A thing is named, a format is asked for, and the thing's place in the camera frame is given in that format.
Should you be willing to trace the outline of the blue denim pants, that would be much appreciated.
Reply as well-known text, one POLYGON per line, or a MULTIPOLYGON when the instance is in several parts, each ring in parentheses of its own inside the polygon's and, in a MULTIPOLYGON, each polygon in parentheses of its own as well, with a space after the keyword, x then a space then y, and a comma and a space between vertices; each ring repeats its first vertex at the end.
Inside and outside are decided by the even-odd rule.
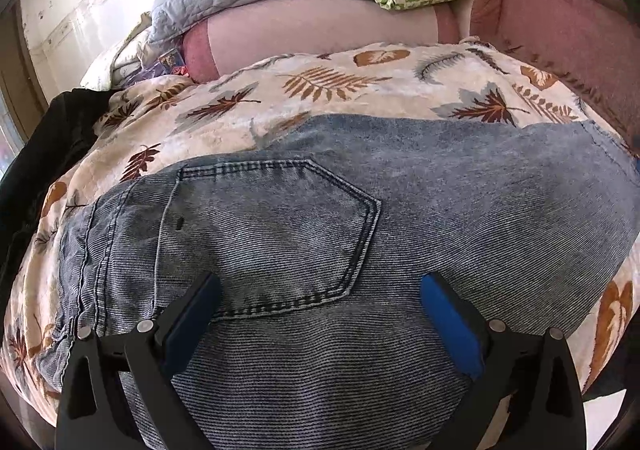
POLYGON ((174 384, 216 448, 414 448, 468 387, 422 275, 515 331, 571 333, 638 234, 638 169, 590 121, 317 116, 75 211, 37 366, 61 384, 76 327, 128 332, 209 272, 224 299, 174 384))

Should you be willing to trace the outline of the black garment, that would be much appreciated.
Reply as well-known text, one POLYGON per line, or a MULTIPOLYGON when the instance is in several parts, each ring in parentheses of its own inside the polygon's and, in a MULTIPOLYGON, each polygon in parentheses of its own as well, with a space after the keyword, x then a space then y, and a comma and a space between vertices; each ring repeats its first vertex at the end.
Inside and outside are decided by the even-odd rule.
POLYGON ((56 96, 1 180, 1 307, 6 308, 18 267, 34 235, 50 185, 96 142, 93 125, 107 112, 113 91, 73 89, 56 96))

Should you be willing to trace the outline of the leaf print beige blanket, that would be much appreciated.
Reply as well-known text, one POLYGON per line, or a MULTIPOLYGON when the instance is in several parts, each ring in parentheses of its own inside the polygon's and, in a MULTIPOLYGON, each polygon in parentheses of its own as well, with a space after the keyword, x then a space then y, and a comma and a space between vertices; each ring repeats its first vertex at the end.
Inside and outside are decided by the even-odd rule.
MULTIPOLYGON (((596 124, 632 158, 620 135, 562 81, 540 91, 522 62, 488 43, 375 43, 330 54, 266 58, 206 84, 162 76, 114 93, 93 125, 96 142, 49 187, 36 231, 13 281, 1 369, 18 396, 49 425, 58 422, 63 382, 50 384, 38 359, 52 346, 61 306, 60 234, 72 214, 117 184, 192 158, 258 151, 326 115, 471 121, 524 128, 596 124)), ((639 234, 587 317, 564 332, 582 390, 603 372, 639 303, 639 234)))

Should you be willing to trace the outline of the white cloth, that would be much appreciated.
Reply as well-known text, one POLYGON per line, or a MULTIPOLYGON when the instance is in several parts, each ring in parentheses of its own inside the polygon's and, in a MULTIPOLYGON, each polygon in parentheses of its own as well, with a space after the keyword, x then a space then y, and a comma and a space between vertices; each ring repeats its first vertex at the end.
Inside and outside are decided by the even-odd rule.
POLYGON ((91 63, 80 80, 80 87, 96 91, 111 90, 122 84, 129 75, 139 72, 151 27, 151 14, 142 13, 140 20, 121 43, 103 50, 91 63))

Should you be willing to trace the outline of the pink sofa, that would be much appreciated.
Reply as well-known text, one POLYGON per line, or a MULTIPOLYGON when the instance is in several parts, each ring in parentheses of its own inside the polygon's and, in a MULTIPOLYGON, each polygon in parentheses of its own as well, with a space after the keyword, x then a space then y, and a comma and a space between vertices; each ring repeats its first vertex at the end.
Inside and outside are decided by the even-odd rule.
POLYGON ((639 27, 623 0, 458 0, 392 13, 364 0, 265 0, 207 17, 183 39, 204 82, 286 52, 331 53, 477 37, 522 62, 540 91, 562 81, 626 140, 639 136, 639 27))

